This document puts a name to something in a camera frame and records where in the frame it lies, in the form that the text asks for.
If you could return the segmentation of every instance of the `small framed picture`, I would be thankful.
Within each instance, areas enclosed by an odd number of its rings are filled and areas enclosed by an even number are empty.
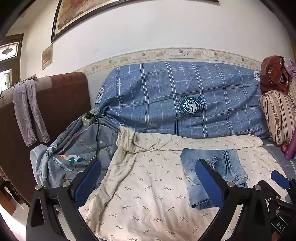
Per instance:
[[[42,70],[53,62],[52,60],[52,44],[42,53]]]

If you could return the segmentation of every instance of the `power strip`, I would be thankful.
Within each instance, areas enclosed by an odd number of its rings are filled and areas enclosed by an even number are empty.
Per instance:
[[[82,118],[81,118],[81,122],[84,125],[90,126],[91,123],[96,119],[93,116],[97,116],[98,114],[98,108],[93,108],[91,111],[89,111],[88,113],[86,113]]]

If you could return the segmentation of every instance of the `brown cushion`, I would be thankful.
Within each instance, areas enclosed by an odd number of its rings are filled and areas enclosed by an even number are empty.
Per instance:
[[[38,106],[50,137],[50,142],[46,145],[50,145],[73,120],[91,108],[85,74],[61,74],[51,76],[50,79],[51,88],[40,88],[36,92]],[[26,146],[17,125],[12,102],[0,108],[0,116],[0,167],[18,193],[30,203],[36,185],[30,151],[41,143],[37,141]]]
[[[296,79],[292,79],[288,95],[272,90],[261,97],[269,133],[277,145],[292,138],[296,127]]]

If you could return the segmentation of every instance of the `framed painting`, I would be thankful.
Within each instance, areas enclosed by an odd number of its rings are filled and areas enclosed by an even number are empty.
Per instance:
[[[52,60],[52,44],[42,53],[42,70],[49,66]]]
[[[90,16],[134,0],[59,0],[52,27],[52,42]]]

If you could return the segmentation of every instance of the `metal screw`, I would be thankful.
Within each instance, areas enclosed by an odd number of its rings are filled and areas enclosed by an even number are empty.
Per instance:
[[[258,185],[258,184],[257,184],[257,185],[255,185],[255,189],[256,189],[256,190],[258,190],[258,191],[260,191],[260,190],[261,190],[261,187],[260,187],[260,185]]]
[[[35,190],[36,191],[40,190],[41,188],[42,188],[42,186],[40,184],[38,184],[38,185],[35,186]]]
[[[65,182],[63,182],[63,187],[64,188],[67,188],[67,187],[69,187],[70,186],[70,182],[69,181],[65,181]]]
[[[229,187],[234,187],[234,186],[235,186],[235,183],[234,183],[233,181],[228,181],[228,182],[227,182],[227,185],[228,185]]]

